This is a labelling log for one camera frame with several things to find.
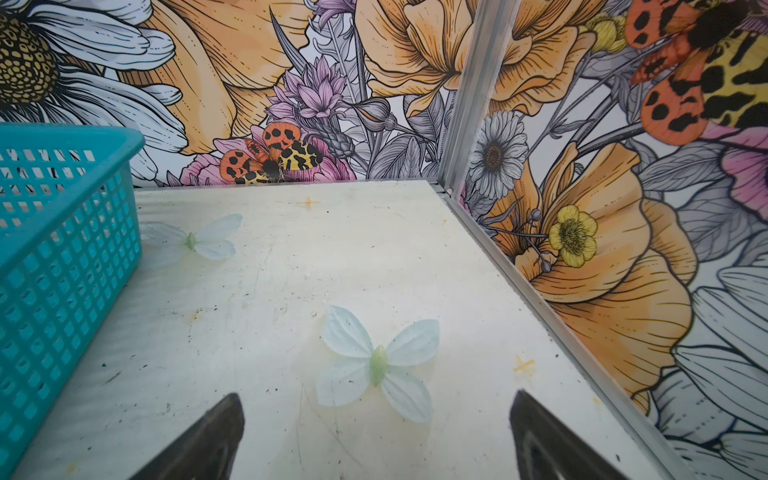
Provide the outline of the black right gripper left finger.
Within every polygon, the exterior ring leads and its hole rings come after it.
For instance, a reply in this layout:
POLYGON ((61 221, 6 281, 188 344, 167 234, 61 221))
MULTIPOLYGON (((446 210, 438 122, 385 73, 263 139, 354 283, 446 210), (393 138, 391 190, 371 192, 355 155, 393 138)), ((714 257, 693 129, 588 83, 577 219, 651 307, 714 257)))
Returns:
POLYGON ((244 430, 240 397, 230 393, 130 479, 229 479, 244 430))

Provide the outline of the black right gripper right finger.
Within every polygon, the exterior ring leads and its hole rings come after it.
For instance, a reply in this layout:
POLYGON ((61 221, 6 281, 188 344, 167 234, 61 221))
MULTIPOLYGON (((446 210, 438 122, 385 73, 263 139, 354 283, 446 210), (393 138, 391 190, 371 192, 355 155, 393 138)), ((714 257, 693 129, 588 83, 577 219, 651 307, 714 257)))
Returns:
POLYGON ((523 480, 626 479, 525 390, 516 392, 509 422, 523 480))

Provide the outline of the teal plastic basket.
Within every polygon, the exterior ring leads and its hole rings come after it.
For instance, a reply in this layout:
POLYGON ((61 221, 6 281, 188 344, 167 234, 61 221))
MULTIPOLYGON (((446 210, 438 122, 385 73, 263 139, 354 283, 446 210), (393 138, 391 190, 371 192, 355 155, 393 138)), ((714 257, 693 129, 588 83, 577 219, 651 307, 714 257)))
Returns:
POLYGON ((9 478, 141 257, 124 127, 1 128, 1 475, 9 478))

